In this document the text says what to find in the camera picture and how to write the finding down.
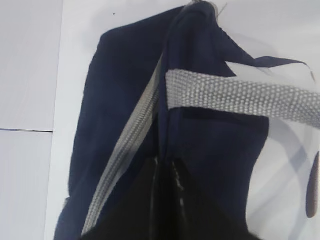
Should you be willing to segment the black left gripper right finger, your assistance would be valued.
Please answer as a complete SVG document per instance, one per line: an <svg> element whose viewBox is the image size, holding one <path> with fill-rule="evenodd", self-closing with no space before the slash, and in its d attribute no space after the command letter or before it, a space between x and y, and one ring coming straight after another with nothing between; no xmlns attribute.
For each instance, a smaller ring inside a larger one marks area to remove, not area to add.
<svg viewBox="0 0 320 240"><path fill-rule="evenodd" d="M179 159L163 164L165 240L251 240L198 186Z"/></svg>

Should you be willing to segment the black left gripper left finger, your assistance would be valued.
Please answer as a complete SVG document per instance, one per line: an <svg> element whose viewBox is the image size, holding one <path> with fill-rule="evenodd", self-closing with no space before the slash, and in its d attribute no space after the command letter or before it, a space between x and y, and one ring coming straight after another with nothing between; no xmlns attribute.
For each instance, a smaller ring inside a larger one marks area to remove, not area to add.
<svg viewBox="0 0 320 240"><path fill-rule="evenodd" d="M162 165L147 159L128 192L82 240L164 240Z"/></svg>

